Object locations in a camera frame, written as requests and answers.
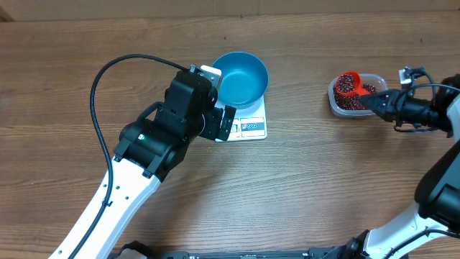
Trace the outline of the red measuring scoop blue handle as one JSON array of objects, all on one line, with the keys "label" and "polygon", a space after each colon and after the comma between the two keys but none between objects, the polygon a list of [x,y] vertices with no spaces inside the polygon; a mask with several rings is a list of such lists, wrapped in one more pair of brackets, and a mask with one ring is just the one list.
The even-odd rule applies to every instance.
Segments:
[{"label": "red measuring scoop blue handle", "polygon": [[370,94],[368,90],[363,88],[362,78],[356,71],[347,71],[342,73],[337,78],[333,87],[337,94],[343,97]]}]

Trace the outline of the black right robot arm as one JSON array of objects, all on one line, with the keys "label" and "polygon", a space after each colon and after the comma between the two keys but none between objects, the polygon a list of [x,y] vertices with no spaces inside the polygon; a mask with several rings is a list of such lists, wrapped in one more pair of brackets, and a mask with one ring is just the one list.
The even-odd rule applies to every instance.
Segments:
[{"label": "black right robot arm", "polygon": [[395,131],[411,124],[415,131],[441,130],[454,139],[451,147],[420,180],[414,202],[387,224],[366,230],[327,258],[407,258],[409,253],[440,237],[459,238],[459,75],[435,83],[431,100],[417,99],[415,80],[427,76],[424,68],[404,68],[400,90],[390,89],[361,96],[360,102]]}]

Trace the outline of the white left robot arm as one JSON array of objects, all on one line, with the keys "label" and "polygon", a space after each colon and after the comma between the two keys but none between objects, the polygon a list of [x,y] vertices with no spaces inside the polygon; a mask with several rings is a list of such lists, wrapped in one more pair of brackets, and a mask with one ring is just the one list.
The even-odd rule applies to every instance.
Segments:
[{"label": "white left robot arm", "polygon": [[236,110],[216,105],[222,78],[207,65],[178,71],[165,100],[121,131],[101,185],[52,258],[107,258],[196,137],[228,140]]}]

